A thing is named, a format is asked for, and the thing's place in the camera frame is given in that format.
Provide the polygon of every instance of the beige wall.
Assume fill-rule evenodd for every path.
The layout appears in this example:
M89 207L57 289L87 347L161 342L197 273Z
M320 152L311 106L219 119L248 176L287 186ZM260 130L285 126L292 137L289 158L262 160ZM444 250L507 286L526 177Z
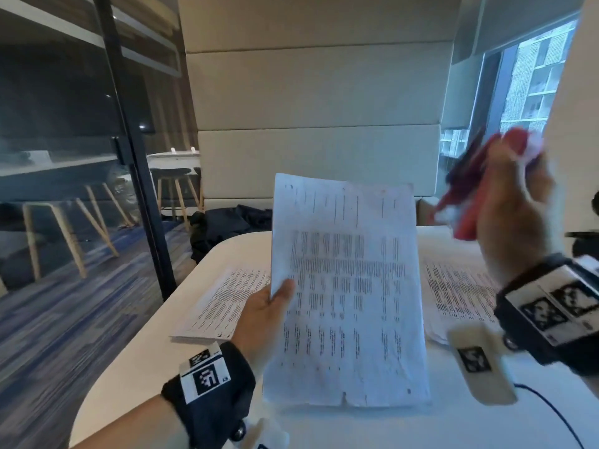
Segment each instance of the beige wall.
M599 0L586 0L545 128L565 185L565 229L599 229L591 200L599 190Z
M460 0L179 0L207 199L276 172L435 191Z

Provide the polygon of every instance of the hand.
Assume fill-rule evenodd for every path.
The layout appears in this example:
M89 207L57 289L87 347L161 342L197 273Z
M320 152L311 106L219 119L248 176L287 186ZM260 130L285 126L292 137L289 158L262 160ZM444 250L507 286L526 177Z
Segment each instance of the hand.
M529 167L505 143L491 145L489 191L477 237L491 276L505 287L547 255L562 252L562 192L544 152Z
M256 380L264 372L281 338L285 313L294 296L295 282L287 279L270 299L270 285L247 298L231 342L250 364Z

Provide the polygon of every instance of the black door frame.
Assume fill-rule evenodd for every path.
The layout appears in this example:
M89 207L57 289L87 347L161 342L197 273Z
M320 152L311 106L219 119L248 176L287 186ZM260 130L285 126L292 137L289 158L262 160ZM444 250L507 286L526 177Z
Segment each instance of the black door frame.
M116 95L115 103L119 113L119 123L121 131L124 133L123 137L113 138L113 143L119 161L131 172L141 221L146 231L162 299L166 301L175 291L177 284L168 253L167 240L164 236L161 214L154 194L154 183L146 158L146 147L139 130L139 116L135 108L134 95L131 92L131 86L128 85L129 73L124 64L120 37L116 29L110 0L94 0L94 5Z

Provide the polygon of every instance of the white sheet of paper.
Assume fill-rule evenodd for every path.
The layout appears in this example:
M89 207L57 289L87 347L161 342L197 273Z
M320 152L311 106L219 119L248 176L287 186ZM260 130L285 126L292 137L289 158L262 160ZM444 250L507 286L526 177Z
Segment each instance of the white sheet of paper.
M277 174L272 290L297 288L264 376L275 403L430 401L412 188Z
M498 285L484 264L423 257L420 265L426 335L447 343L447 331L457 324L481 321L493 331Z
M228 269L216 281L171 337L229 340L247 298L270 282L261 269Z

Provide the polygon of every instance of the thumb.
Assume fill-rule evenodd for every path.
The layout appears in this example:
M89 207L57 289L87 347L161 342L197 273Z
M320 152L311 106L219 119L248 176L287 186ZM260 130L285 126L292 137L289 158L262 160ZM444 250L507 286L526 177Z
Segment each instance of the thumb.
M487 153L489 198L502 201L528 199L525 165L505 140L489 147Z
M295 282L291 279L285 279L281 287L274 294L273 300L270 303L270 307L272 307L275 312L278 312L282 315L289 307L289 303L293 299L294 292Z

